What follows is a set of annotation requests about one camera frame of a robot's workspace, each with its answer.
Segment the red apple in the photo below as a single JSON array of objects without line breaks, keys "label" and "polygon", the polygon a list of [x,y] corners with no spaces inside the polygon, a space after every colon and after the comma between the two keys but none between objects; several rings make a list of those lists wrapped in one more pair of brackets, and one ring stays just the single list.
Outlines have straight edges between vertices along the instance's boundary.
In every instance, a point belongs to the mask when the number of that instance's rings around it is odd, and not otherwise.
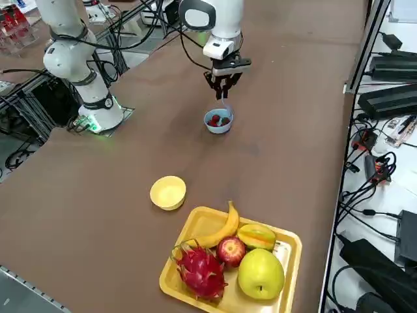
[{"label": "red apple", "polygon": [[238,267],[246,253],[245,244],[238,237],[226,237],[217,245],[217,257],[226,266]]}]

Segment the metal frame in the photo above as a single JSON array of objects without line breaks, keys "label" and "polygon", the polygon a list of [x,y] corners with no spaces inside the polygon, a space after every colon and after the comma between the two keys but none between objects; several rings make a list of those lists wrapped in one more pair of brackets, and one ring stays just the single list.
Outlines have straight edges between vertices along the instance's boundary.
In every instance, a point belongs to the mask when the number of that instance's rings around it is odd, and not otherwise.
[{"label": "metal frame", "polygon": [[13,279],[17,283],[21,284],[22,286],[25,286],[27,289],[31,290],[33,293],[38,295],[39,297],[43,298],[46,302],[52,304],[59,310],[63,311],[64,313],[70,313],[69,309],[67,309],[65,306],[63,306],[61,303],[57,302],[54,298],[51,298],[47,296],[44,292],[41,292],[38,288],[28,283],[26,280],[22,279],[19,275],[13,273],[6,267],[0,265],[0,272],[2,272],[4,275],[9,277],[10,279]]},{"label": "metal frame", "polygon": [[369,18],[367,19],[364,36],[360,42],[358,53],[354,60],[354,66],[346,83],[346,93],[356,94],[367,62],[371,56],[375,39],[386,14],[391,0],[374,0]]}]

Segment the blue bowl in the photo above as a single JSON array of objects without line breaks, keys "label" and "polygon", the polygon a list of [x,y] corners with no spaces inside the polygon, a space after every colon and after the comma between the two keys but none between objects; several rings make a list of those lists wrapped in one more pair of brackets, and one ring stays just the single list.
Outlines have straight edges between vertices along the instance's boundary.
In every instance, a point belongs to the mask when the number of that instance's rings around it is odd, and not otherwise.
[{"label": "blue bowl", "polygon": [[[230,118],[230,122],[227,125],[219,126],[219,127],[213,127],[208,125],[207,123],[211,121],[213,118],[213,115],[219,115],[222,119],[223,117]],[[228,132],[230,128],[232,127],[233,122],[233,114],[232,116],[229,116],[229,112],[226,109],[214,109],[211,111],[208,111],[206,115],[204,115],[204,124],[206,125],[207,129],[212,132],[213,134],[224,134],[225,132]]]}]

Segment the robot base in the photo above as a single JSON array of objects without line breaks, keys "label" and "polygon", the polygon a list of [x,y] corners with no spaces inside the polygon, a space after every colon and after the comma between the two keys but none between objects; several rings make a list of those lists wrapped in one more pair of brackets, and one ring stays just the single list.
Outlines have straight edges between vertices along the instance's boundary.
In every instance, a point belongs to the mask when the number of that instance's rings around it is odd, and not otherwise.
[{"label": "robot base", "polygon": [[84,127],[85,125],[88,130],[95,134],[115,128],[123,121],[123,110],[117,103],[115,97],[113,97],[113,106],[108,110],[90,110],[81,106],[78,114],[78,122],[76,122],[78,126]]}]

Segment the yellow bowl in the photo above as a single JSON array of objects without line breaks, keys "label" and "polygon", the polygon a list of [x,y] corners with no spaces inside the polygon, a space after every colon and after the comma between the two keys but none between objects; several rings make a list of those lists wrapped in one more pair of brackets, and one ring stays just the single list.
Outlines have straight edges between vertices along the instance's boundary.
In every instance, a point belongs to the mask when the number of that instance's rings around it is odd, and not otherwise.
[{"label": "yellow bowl", "polygon": [[165,176],[152,185],[152,202],[166,211],[178,209],[185,200],[185,182],[177,176]]}]

